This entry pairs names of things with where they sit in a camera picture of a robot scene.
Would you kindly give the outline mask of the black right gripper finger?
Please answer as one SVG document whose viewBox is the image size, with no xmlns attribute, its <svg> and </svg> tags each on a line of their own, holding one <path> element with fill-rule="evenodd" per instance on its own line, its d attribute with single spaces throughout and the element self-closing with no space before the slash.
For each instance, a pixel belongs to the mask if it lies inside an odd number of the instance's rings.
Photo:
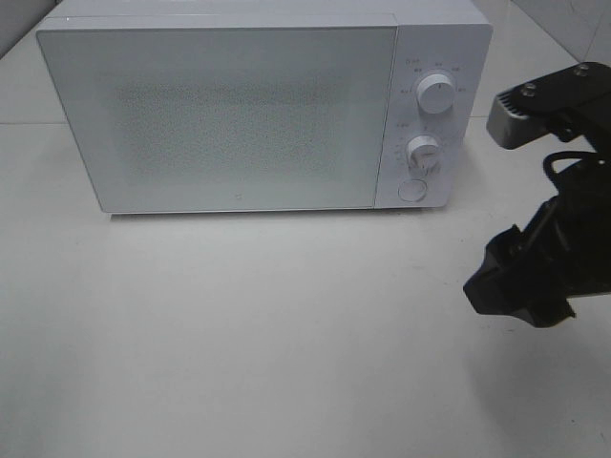
<svg viewBox="0 0 611 458">
<path fill-rule="evenodd" d="M 535 328 L 549 328 L 576 312 L 559 293 L 539 287 L 523 274 L 480 269 L 463 287 L 476 313 L 516 318 Z"/>
<path fill-rule="evenodd" d="M 516 225 L 496 235 L 486 245 L 482 271 L 485 274 L 531 274 L 537 270 L 532 246 L 536 239 L 532 225 L 520 230 Z"/>
</svg>

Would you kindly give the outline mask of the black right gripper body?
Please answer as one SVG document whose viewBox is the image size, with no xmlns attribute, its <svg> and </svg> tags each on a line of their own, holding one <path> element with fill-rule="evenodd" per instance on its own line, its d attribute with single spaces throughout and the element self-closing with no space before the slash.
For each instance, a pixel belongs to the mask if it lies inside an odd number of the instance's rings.
<svg viewBox="0 0 611 458">
<path fill-rule="evenodd" d="M 610 292 L 610 160 L 548 156 L 543 171 L 558 193 L 533 217 L 524 235 L 528 261 L 527 303 Z"/>
</svg>

